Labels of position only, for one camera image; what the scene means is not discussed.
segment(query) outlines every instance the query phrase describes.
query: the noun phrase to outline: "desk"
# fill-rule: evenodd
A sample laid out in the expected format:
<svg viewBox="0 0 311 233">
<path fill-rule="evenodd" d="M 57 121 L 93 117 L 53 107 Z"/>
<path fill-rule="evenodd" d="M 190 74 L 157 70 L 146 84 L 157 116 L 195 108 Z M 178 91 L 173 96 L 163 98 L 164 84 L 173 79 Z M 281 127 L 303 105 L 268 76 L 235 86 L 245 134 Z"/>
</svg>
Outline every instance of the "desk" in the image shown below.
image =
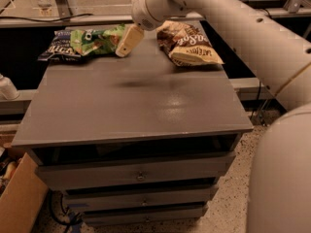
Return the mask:
<svg viewBox="0 0 311 233">
<path fill-rule="evenodd" d="M 146 32 L 127 58 L 50 65 L 13 146 L 99 226 L 203 216 L 252 129 L 221 65 L 175 67 Z"/>
</svg>

